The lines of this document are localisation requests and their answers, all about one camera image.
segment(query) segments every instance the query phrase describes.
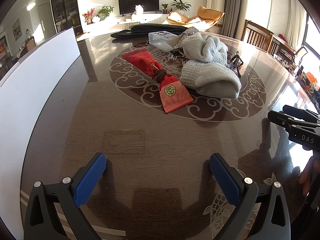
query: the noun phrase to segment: gold seal label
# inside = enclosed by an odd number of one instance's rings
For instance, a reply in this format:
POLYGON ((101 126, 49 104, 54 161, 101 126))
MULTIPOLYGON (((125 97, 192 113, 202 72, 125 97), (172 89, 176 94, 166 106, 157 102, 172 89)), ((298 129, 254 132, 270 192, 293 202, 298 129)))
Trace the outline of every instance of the gold seal label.
POLYGON ((167 85, 165 88, 164 88, 164 93, 169 96, 169 97, 172 97, 175 95, 176 93, 176 88, 175 86, 173 85, 167 85))

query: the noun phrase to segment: black bag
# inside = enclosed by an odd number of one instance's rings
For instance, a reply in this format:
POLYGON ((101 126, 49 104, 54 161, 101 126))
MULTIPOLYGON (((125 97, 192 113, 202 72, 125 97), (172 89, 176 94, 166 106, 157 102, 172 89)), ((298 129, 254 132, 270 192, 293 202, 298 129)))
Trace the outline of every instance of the black bag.
POLYGON ((112 38, 130 38, 130 37, 141 37, 147 36, 149 33, 153 32, 163 32, 167 31, 176 35, 180 35, 187 28, 177 25, 166 25, 166 24, 156 24, 156 23, 143 23, 137 24, 131 27, 131 30, 123 30, 117 33, 112 33, 112 38))

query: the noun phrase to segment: brown twine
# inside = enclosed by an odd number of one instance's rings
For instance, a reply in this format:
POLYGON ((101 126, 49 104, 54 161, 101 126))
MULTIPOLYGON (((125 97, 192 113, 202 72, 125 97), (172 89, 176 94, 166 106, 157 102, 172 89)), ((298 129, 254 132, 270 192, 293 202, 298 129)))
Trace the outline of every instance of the brown twine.
POLYGON ((164 76, 166 75, 167 71, 164 70, 164 69, 160 69, 158 71, 156 71, 152 76, 151 78, 153 79, 154 77, 156 77, 155 81, 157 83, 161 83, 164 79, 164 76))

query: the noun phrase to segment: white cat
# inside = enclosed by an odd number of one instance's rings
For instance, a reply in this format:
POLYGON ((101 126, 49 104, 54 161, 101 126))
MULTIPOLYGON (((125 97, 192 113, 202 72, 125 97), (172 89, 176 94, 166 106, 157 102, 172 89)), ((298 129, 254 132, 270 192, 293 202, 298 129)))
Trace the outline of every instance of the white cat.
POLYGON ((131 16, 131 20, 138 21, 142 19, 143 7, 141 5, 136 5, 135 12, 131 16))

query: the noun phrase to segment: flat screen tv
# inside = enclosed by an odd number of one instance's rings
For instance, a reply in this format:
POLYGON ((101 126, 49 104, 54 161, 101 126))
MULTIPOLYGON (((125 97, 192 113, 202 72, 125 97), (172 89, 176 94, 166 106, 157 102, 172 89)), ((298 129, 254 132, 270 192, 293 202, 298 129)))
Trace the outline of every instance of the flat screen tv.
POLYGON ((135 6, 139 4, 145 12, 159 10, 159 0, 119 0, 119 12, 120 14, 134 13, 135 6))

